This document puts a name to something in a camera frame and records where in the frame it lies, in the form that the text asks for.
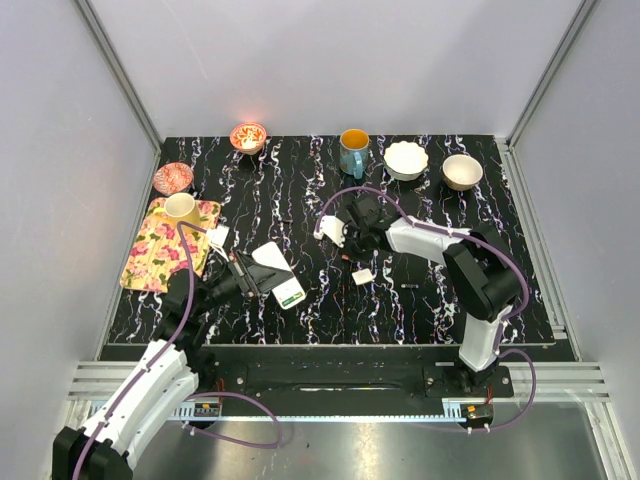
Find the white red remote control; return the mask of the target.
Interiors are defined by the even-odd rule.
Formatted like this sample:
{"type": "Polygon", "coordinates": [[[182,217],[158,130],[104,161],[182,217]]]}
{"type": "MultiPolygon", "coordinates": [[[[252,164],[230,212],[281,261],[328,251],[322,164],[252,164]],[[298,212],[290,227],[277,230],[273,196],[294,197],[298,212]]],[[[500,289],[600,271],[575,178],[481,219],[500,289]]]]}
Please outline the white red remote control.
{"type": "Polygon", "coordinates": [[[281,249],[275,242],[268,242],[251,253],[252,260],[265,267],[269,274],[258,283],[261,293],[271,293],[283,310],[288,310],[306,298],[306,292],[294,275],[281,249]]]}

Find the white battery cover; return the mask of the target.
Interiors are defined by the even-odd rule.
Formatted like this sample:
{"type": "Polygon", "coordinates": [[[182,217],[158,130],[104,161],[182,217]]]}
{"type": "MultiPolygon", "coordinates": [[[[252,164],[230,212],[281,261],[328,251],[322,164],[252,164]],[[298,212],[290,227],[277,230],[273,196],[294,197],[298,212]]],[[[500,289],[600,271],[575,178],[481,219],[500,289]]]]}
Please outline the white battery cover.
{"type": "Polygon", "coordinates": [[[365,285],[374,281],[375,276],[370,269],[361,269],[351,273],[356,285],[365,285]]]}

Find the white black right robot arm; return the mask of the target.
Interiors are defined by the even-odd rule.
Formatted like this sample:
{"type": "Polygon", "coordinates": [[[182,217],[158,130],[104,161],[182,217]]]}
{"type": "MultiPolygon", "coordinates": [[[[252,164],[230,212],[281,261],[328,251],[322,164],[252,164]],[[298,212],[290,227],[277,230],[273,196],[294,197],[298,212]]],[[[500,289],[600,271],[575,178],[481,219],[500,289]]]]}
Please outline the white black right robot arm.
{"type": "Polygon", "coordinates": [[[371,196],[346,207],[344,247],[361,257],[373,250],[412,255],[444,266],[461,309],[464,334],[446,381],[460,393],[486,389],[499,365],[504,323],[529,301],[529,287],[501,236],[493,227],[446,228],[402,212],[392,213],[371,196]]]}

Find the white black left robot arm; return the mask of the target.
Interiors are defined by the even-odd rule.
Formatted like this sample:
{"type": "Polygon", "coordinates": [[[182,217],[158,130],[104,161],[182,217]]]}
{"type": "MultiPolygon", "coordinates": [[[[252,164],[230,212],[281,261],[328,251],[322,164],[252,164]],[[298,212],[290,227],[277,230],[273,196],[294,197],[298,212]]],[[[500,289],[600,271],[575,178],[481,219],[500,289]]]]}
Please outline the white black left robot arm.
{"type": "Polygon", "coordinates": [[[63,428],[52,448],[54,479],[130,479],[144,450],[189,396],[213,390],[217,373],[201,351],[202,315],[235,296],[273,292],[294,274],[269,242],[232,253],[223,271],[201,281],[186,267],[169,277],[168,309],[157,336],[106,404],[76,429],[63,428]]]}

